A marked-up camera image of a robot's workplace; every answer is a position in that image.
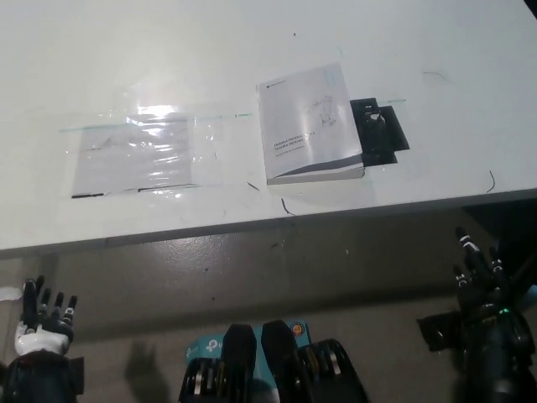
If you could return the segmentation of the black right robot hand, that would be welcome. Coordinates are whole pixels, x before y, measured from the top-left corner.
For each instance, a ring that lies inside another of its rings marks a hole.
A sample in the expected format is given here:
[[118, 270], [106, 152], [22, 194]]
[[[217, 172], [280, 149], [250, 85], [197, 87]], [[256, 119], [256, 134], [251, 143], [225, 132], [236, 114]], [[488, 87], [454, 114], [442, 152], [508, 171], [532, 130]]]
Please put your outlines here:
[[464, 251], [466, 267], [466, 270], [457, 265], [453, 267], [462, 322], [480, 322], [508, 311], [514, 304], [514, 293], [498, 251], [490, 247], [489, 259], [486, 259], [485, 253], [462, 227], [456, 228], [456, 238]]

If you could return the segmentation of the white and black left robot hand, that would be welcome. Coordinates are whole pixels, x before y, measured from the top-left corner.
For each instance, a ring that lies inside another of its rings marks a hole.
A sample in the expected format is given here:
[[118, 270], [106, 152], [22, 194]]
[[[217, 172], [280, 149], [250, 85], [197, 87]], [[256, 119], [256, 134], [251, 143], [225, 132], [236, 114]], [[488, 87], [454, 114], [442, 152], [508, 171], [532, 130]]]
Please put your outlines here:
[[14, 347], [18, 356], [46, 351], [65, 356], [74, 333], [77, 296], [71, 296], [62, 310], [65, 294], [56, 295], [50, 307], [52, 290], [44, 288], [44, 276], [26, 279], [23, 285], [23, 310], [14, 333]]

